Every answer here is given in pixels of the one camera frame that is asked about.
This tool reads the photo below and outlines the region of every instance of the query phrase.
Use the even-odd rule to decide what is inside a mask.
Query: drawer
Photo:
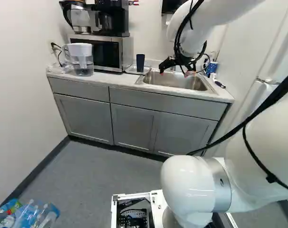
[[[161,112],[220,120],[227,104],[129,89],[109,88],[111,103]]]
[[[48,79],[52,91],[56,94],[64,94],[91,100],[109,102],[109,92],[107,86],[74,82],[52,77],[49,77]]]

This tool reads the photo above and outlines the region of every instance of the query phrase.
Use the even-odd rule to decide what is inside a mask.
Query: coffee maker
[[[128,0],[95,0],[90,24],[94,35],[128,37]]]
[[[64,18],[77,34],[129,37],[128,0],[60,1]]]

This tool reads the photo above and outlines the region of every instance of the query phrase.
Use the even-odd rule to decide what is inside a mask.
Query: refrigerator
[[[288,75],[288,0],[265,0],[230,23],[217,62],[217,77],[235,102],[211,141],[241,123]],[[227,142],[206,156],[224,156]]]

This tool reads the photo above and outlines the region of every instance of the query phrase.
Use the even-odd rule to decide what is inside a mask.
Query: black cup
[[[145,61],[145,55],[144,54],[137,54],[136,55],[136,70],[137,70],[137,72],[143,72],[144,71],[144,61]]]

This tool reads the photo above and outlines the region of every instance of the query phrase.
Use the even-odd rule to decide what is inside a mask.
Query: microwave
[[[68,35],[70,43],[92,44],[94,69],[123,72],[134,62],[133,37]]]

